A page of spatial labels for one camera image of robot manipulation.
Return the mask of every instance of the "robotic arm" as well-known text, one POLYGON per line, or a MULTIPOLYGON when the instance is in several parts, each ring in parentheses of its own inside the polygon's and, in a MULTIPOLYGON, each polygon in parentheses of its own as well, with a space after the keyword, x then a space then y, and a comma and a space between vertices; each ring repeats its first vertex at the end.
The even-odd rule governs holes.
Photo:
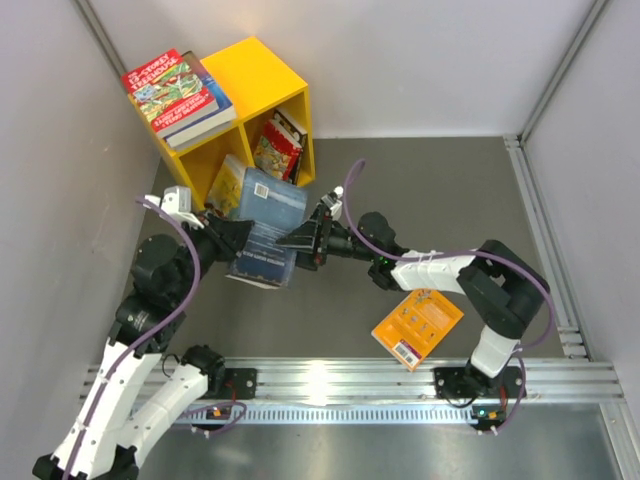
MULTIPOLYGON (((403 248, 380 213, 367 213, 360 218, 359 233, 399 259, 381 256, 337 221, 341 196, 338 187, 322 197, 309 220, 277 243, 297 250, 296 265, 301 268, 317 270, 329 255, 336 255, 369 262, 369 276, 384 290, 426 288, 467 295, 485 327, 464 373, 447 395, 495 395, 514 348, 543 302, 540 291, 523 275, 477 255, 443 258, 403 248)), ((195 248, 200 276, 216 261, 233 260, 253 226, 251 221, 224 220, 210 211, 193 215, 185 187, 167 189, 162 200, 146 200, 181 224, 181 234, 195 248)), ((507 259, 549 291, 544 279, 502 243, 487 241, 478 252, 507 259)), ((223 357, 206 346, 192 347, 172 377, 130 416, 145 378, 185 318, 180 313, 171 323, 165 320, 192 291, 196 265, 185 245, 168 235, 155 235, 140 245, 131 273, 133 291, 117 309, 103 361, 80 415, 58 448, 40 457, 33 468, 41 480, 134 480, 151 448, 185 408, 205 394, 215 396, 222 387, 223 357)))
MULTIPOLYGON (((470 392, 471 398, 495 395, 500 388, 500 374, 544 301, 541 292, 511 268, 476 255, 442 258, 437 252, 403 248, 395 242, 396 233, 384 216, 366 213, 358 222, 359 232, 401 260, 381 256, 337 221, 342 211, 341 197, 342 187, 322 197, 309 220, 277 243, 295 249, 297 266, 308 270, 317 270, 329 255, 336 255, 369 262, 369 276, 384 290, 426 288, 466 295, 485 327, 464 374, 454 386, 455 392, 449 396, 460 398, 459 391, 470 392)), ((488 240, 478 251, 521 267, 549 291, 546 281, 501 242, 488 240)))
MULTIPOLYGON (((181 224, 195 247, 200 276, 216 261, 233 260, 253 226, 252 221, 224 220, 210 211, 193 215, 191 192, 185 187, 165 190, 162 200, 150 196, 146 200, 181 224)), ((215 395, 220 390, 223 357, 208 347, 192 347, 164 386, 129 417, 140 388, 184 313, 155 334, 149 333, 183 302, 195 271, 187 246, 169 235, 154 235, 140 245, 131 269, 134 288, 116 311, 97 378, 65 440, 52 454, 37 460, 33 468, 37 478, 60 480, 67 478, 66 472, 72 480, 133 480, 149 450, 185 408, 205 393, 215 395), (131 350, 134 344, 139 345, 131 350), (115 368, 118 359, 121 362, 115 368)))

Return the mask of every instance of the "yellow shelf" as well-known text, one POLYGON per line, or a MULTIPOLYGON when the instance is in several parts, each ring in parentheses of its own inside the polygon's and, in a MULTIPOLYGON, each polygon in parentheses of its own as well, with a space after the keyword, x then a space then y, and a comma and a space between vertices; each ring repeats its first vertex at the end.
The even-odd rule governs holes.
POLYGON ((133 98, 129 97, 175 180, 191 188, 195 207, 204 208, 225 155, 233 153, 248 166, 255 166, 253 151, 264 124, 277 106, 285 107, 308 132, 307 146, 300 159, 298 185, 311 183, 316 170, 307 83, 255 37, 203 58, 201 62, 233 102, 238 118, 228 129, 188 149, 176 152, 158 138, 133 98))

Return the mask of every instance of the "book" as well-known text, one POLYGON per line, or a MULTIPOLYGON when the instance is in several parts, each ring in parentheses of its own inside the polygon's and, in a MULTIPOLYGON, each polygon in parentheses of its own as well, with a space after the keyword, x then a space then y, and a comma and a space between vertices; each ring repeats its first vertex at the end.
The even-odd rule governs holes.
POLYGON ((279 180, 286 180, 298 160, 302 146, 274 119, 264 127, 253 160, 258 168, 279 180))
POLYGON ((302 158, 302 153, 307 146, 307 130, 302 125, 300 125, 300 123, 298 123, 296 119, 293 118, 289 111, 284 107, 278 107, 275 109, 273 113, 273 119, 280 125, 282 125, 282 127, 287 132, 289 132, 293 139, 300 144, 300 154, 298 155, 298 159, 294 163, 293 168, 291 169, 291 172, 289 172, 289 175, 286 179, 289 183, 297 185, 298 177, 300 175, 300 160, 302 158))
POLYGON ((204 68, 204 65, 200 63, 198 57, 189 51, 183 55, 183 58, 191 71, 195 73, 216 100, 217 108, 167 135, 165 141, 174 150, 184 150, 217 132, 229 128, 233 120, 237 118, 233 103, 207 69, 204 68))
POLYGON ((162 138, 219 109, 216 97, 175 49, 124 74, 122 83, 162 138))
POLYGON ((414 290, 371 335, 413 372, 463 315, 440 292, 414 290))
POLYGON ((208 201, 222 216, 235 220, 242 195, 242 183, 247 166, 235 155, 224 157, 220 171, 216 175, 208 201))
POLYGON ((248 168, 242 186, 238 218, 255 225, 228 276, 262 288, 286 287, 295 267, 295 250, 275 241, 304 221, 307 192, 266 173, 248 168))

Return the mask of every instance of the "orange book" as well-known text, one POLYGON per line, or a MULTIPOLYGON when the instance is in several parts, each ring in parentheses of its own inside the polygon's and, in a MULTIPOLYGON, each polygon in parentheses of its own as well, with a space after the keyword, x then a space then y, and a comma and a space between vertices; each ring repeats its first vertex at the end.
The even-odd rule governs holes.
POLYGON ((413 372, 463 315, 440 292, 414 290, 371 335, 413 372))

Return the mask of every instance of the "barcode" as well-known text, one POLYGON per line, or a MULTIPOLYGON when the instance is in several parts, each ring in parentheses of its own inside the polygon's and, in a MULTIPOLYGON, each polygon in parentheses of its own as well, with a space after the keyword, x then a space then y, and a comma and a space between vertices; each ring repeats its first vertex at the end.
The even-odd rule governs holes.
POLYGON ((398 343, 395 348, 395 352, 400 355, 405 362, 407 362, 410 366, 413 367, 413 364, 418 361, 413 352, 409 351, 402 343, 398 343))
POLYGON ((256 183, 256 188, 253 193, 258 197, 267 198, 269 196, 269 187, 261 183, 256 183))

